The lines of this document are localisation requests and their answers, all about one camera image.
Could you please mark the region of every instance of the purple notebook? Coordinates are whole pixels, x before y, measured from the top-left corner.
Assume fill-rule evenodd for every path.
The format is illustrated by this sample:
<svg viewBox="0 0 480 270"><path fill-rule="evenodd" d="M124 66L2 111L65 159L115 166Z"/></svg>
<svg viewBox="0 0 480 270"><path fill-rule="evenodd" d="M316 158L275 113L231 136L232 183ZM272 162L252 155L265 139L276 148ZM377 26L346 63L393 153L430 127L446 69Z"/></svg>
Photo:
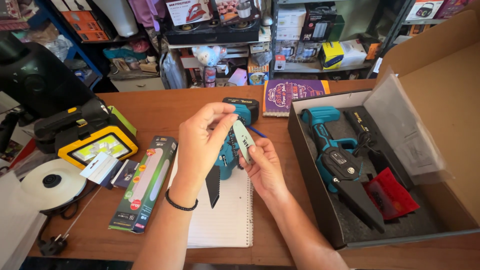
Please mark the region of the purple notebook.
<svg viewBox="0 0 480 270"><path fill-rule="evenodd" d="M269 80L265 82L263 116L288 117L292 99L330 94L328 81Z"/></svg>

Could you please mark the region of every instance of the blue pen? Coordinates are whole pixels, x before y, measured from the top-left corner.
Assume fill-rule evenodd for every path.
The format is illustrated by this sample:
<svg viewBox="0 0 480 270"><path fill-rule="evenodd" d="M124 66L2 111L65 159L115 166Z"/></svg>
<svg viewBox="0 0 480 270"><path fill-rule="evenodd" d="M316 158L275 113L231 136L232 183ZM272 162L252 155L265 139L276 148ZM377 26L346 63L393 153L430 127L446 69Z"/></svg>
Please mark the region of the blue pen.
<svg viewBox="0 0 480 270"><path fill-rule="evenodd" d="M254 127L252 127L251 125L248 125L247 127L250 128L253 132L255 132L255 133L257 133L258 135L260 135L260 137L262 137L262 138L267 138L267 136L265 136L265 134L261 133L260 131L258 131L257 129L255 129Z"/></svg>

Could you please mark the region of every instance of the black foam insert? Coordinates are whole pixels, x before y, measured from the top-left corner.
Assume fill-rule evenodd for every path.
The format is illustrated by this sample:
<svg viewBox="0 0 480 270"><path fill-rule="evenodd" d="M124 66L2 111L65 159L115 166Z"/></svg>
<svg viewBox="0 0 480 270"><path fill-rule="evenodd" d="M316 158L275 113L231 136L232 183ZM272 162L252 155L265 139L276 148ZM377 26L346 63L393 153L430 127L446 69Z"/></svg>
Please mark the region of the black foam insert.
<svg viewBox="0 0 480 270"><path fill-rule="evenodd" d="M346 120L343 109L338 109L340 119L338 121L326 122L325 127L330 131L333 139L357 138L355 131ZM310 127L299 117L301 128L306 135L308 148L311 155L316 158L318 153L313 142ZM368 174L373 177L377 175L372 162L368 159L367 149L362 149L359 156L363 157L363 174L360 177L361 182L368 182ZM379 233L375 229L370 229L365 225L348 207L339 200L338 195L329 193L335 212L338 216L342 228L344 242L353 243L361 241L382 240L397 237L418 236L433 233L447 232L448 229L441 222L435 210L430 206L427 198L418 188L410 190L410 195L420 206L415 213L398 218L397 223L385 224L385 233Z"/></svg>

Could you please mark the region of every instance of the plush toy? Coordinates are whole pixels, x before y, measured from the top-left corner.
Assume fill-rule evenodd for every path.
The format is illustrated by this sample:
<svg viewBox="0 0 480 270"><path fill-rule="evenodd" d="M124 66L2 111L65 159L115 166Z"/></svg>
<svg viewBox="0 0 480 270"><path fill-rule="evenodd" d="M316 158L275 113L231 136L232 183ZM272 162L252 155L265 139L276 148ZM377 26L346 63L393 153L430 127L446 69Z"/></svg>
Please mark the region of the plush toy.
<svg viewBox="0 0 480 270"><path fill-rule="evenodd" d="M195 56L202 65L206 67L214 67L227 54L227 49L220 46L200 46L192 48L193 56Z"/></svg>

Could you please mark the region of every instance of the white notebook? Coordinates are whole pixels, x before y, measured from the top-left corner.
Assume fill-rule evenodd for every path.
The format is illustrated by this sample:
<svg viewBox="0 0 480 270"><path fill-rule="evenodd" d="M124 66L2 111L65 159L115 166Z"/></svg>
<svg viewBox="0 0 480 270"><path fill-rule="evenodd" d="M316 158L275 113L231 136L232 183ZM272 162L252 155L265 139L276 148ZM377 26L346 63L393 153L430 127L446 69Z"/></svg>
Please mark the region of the white notebook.
<svg viewBox="0 0 480 270"><path fill-rule="evenodd" d="M177 173L177 158L178 155L169 187ZM230 178L220 181L220 198L212 209L204 181L190 222L188 248L252 246L252 193L253 185L246 171L235 168Z"/></svg>

